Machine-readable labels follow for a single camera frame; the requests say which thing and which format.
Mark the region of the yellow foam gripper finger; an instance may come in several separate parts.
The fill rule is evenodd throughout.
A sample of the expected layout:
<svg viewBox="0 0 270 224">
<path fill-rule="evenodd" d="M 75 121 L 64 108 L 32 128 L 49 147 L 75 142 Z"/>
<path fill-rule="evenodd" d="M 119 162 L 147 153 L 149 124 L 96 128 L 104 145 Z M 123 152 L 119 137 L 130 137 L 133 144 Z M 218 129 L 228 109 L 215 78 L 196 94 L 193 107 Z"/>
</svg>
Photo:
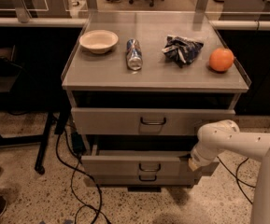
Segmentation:
<svg viewBox="0 0 270 224">
<path fill-rule="evenodd" d="M 188 165 L 193 172 L 200 168 L 200 165 L 196 164 L 192 158 L 188 159 Z"/>
</svg>

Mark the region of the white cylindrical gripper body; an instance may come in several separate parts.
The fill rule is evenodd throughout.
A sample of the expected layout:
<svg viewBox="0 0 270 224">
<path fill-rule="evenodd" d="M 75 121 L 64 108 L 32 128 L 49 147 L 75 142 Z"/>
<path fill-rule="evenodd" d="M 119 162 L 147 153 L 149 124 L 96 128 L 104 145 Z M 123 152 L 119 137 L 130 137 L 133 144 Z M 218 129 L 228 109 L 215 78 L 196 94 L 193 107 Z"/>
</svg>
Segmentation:
<svg viewBox="0 0 270 224">
<path fill-rule="evenodd" d="M 218 156 L 216 148 L 197 143 L 191 151 L 191 163 L 196 167 L 208 166 Z"/>
</svg>

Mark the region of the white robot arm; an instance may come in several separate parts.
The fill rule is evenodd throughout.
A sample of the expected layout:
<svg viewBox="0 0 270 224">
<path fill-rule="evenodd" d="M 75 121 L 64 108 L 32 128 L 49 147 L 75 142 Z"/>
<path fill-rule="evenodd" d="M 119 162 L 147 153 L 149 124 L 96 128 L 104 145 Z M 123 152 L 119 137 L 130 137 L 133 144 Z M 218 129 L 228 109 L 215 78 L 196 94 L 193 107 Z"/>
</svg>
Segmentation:
<svg viewBox="0 0 270 224">
<path fill-rule="evenodd" d="M 189 158 L 193 171 L 208 166 L 224 150 L 261 163 L 250 224 L 270 224 L 270 133 L 243 133 L 234 121 L 227 119 L 203 125 L 197 138 Z"/>
</svg>

